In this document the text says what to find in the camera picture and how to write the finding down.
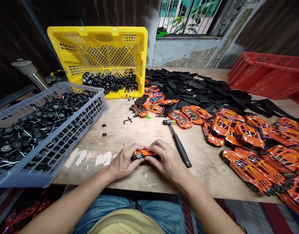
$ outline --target hammer head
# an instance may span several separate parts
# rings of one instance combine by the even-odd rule
[[[175,120],[164,120],[162,121],[163,125],[174,125]]]

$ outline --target person's left hand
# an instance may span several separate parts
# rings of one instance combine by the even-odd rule
[[[145,161],[144,158],[136,159],[131,162],[131,157],[136,150],[142,150],[145,146],[139,143],[133,143],[132,145],[123,148],[117,157],[111,161],[107,167],[107,171],[110,174],[112,180],[121,179],[131,174],[137,166]]]

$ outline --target hand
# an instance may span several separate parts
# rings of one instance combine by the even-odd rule
[[[112,180],[121,179],[131,174],[137,166],[144,161],[144,159],[136,159],[131,162],[131,157],[136,150],[142,150],[145,146],[133,143],[132,145],[123,148],[117,157],[111,161],[111,163],[107,166],[107,171],[110,174]]]
[[[145,160],[154,165],[165,177],[171,181],[181,184],[190,174],[178,152],[162,140],[156,140],[150,147],[146,148],[161,157],[159,162],[151,156],[146,156]]]

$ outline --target jeans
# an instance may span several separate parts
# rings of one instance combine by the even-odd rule
[[[180,200],[138,200],[142,212],[150,216],[166,233],[184,233]],[[73,234],[87,234],[102,217],[118,209],[133,209],[131,199],[113,195],[99,195],[76,224]]]

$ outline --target gray plastic basket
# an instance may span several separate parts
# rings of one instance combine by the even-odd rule
[[[0,128],[9,127],[18,122],[18,119],[34,111],[30,104],[42,106],[46,101],[60,96],[62,93],[85,92],[94,94],[93,98],[38,144],[30,153],[20,160],[20,162],[16,163],[10,170],[0,172],[0,188],[47,187],[59,173],[64,159],[70,151],[89,130],[91,125],[102,114],[108,111],[108,105],[103,91],[104,89],[102,88],[60,82],[25,101],[0,111]],[[68,128],[68,125],[77,117],[81,118],[80,127],[77,129]],[[53,143],[53,139],[58,137],[59,134],[63,136],[59,137],[58,142]],[[44,150],[48,151],[46,155],[42,154]],[[32,161],[35,156],[40,156],[41,159],[37,162]],[[48,168],[46,170],[36,170],[36,167],[43,160],[48,161]],[[29,169],[24,169],[28,163],[33,163],[34,166]]]

